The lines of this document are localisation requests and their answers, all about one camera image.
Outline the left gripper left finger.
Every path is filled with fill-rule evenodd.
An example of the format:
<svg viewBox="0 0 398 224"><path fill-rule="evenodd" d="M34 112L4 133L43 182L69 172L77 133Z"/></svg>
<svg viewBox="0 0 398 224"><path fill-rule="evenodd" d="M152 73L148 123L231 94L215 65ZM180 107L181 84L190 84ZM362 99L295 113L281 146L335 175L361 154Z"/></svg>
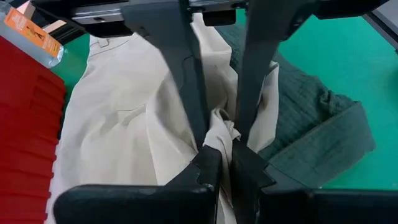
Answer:
<svg viewBox="0 0 398 224"><path fill-rule="evenodd" d="M164 186L80 185L58 196L56 224L215 224L221 153L204 146Z"/></svg>

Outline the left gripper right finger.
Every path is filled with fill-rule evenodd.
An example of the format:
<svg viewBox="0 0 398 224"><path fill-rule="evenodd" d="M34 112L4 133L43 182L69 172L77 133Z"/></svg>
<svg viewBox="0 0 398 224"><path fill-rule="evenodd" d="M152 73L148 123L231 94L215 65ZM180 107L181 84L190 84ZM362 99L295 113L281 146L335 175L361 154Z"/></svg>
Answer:
<svg viewBox="0 0 398 224"><path fill-rule="evenodd" d="M398 224L398 191L311 189L238 140L232 153L238 224Z"/></svg>

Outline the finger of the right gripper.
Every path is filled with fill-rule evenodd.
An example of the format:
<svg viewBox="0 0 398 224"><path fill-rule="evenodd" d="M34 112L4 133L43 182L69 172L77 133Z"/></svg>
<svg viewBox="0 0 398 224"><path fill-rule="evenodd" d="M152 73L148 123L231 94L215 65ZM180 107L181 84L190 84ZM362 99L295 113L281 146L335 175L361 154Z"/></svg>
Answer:
<svg viewBox="0 0 398 224"><path fill-rule="evenodd" d="M247 142L257 115L262 84L279 44L313 13L315 0L250 0L238 72L236 127Z"/></svg>
<svg viewBox="0 0 398 224"><path fill-rule="evenodd" d="M160 50L175 82L189 125L200 147L209 116L200 44L191 27L188 0L138 0L123 6L126 27Z"/></svg>

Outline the beige shirt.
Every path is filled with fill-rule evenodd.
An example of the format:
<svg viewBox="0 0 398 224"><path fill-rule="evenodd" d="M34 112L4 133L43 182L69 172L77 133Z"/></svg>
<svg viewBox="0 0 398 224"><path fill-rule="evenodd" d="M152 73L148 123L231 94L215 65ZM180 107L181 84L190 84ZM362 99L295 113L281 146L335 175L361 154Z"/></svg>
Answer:
<svg viewBox="0 0 398 224"><path fill-rule="evenodd" d="M229 65L231 46L202 15L191 23L200 41L211 117L205 143L231 163L238 75ZM275 139L279 113L279 64L261 84L262 99L248 147L258 153ZM176 86L157 48L137 34L102 39L90 36L84 74L75 85L53 163L48 217L62 192L83 184L163 185L195 157L196 145Z"/></svg>

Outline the dark green shirt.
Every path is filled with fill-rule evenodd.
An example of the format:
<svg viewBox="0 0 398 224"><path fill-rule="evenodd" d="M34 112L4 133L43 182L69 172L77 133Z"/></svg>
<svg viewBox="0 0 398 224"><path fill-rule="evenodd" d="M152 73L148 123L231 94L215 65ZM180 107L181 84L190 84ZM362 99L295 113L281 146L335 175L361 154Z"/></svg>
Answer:
<svg viewBox="0 0 398 224"><path fill-rule="evenodd" d="M333 93L281 54L270 67L247 143L270 174L318 188L375 149L361 102Z"/></svg>

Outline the red plastic laundry basket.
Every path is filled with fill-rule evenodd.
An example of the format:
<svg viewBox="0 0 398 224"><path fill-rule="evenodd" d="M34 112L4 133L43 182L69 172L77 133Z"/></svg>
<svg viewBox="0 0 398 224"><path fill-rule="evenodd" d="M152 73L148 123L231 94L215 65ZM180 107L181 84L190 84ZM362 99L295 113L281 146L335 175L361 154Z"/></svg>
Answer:
<svg viewBox="0 0 398 224"><path fill-rule="evenodd" d="M64 81L0 37L0 224L43 224Z"/></svg>

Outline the clear bottle orange label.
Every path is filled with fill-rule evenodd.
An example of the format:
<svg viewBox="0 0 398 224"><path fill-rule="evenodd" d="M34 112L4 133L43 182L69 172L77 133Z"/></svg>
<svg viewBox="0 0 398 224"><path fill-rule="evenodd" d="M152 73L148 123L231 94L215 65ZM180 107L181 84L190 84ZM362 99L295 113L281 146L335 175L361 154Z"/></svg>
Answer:
<svg viewBox="0 0 398 224"><path fill-rule="evenodd" d="M62 61L63 45L5 1L0 1L0 36L46 68Z"/></svg>

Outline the green table mat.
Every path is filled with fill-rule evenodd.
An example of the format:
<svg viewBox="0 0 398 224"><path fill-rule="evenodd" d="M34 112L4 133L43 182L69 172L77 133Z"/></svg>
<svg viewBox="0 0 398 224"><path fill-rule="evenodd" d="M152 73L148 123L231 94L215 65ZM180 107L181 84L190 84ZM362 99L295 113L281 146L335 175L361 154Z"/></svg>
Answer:
<svg viewBox="0 0 398 224"><path fill-rule="evenodd" d="M84 63L90 35L83 44ZM322 187L398 190L398 54L362 18L311 17L280 52L333 93L361 102L376 147Z"/></svg>

